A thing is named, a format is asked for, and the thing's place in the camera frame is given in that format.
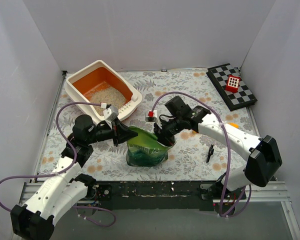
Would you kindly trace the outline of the green cat litter bag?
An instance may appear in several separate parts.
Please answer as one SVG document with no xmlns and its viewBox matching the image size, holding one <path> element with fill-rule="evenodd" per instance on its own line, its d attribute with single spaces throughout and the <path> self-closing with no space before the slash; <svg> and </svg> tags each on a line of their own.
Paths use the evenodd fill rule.
<svg viewBox="0 0 300 240">
<path fill-rule="evenodd" d="M 136 126 L 130 126 L 129 129 L 138 133 L 138 136 L 126 142 L 126 162 L 129 166 L 155 167 L 168 159 L 171 147 L 158 143 L 154 133 Z"/>
</svg>

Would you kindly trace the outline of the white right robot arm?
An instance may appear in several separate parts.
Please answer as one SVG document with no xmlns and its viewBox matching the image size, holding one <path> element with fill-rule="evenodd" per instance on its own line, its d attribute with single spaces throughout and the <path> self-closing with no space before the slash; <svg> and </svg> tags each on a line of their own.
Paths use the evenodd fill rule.
<svg viewBox="0 0 300 240">
<path fill-rule="evenodd" d="M 208 189 L 209 194 L 217 192 L 222 199 L 246 185 L 265 187 L 282 165 L 277 141 L 270 135 L 259 137 L 219 120 L 210 109 L 197 105 L 191 108 L 179 97 L 170 99 L 165 107 L 170 112 L 168 120 L 161 120 L 155 109 L 148 111 L 147 120 L 154 123 L 157 141 L 171 147 L 175 135 L 183 130 L 193 130 L 208 136 L 239 154 L 246 164 L 221 176 Z"/>
</svg>

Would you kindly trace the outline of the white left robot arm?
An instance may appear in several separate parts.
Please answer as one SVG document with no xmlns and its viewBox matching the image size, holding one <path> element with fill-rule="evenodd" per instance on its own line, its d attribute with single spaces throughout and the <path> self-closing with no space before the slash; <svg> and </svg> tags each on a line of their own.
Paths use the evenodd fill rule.
<svg viewBox="0 0 300 240">
<path fill-rule="evenodd" d="M 11 212 L 13 232 L 26 240 L 48 240 L 60 218 L 79 200 L 96 196 L 97 181 L 79 173 L 93 153 L 92 144 L 113 140 L 115 146 L 137 137 L 118 118 L 111 123 L 94 124 L 89 115 L 75 119 L 70 142 L 61 153 L 53 176 L 47 178 L 35 194 Z"/>
</svg>

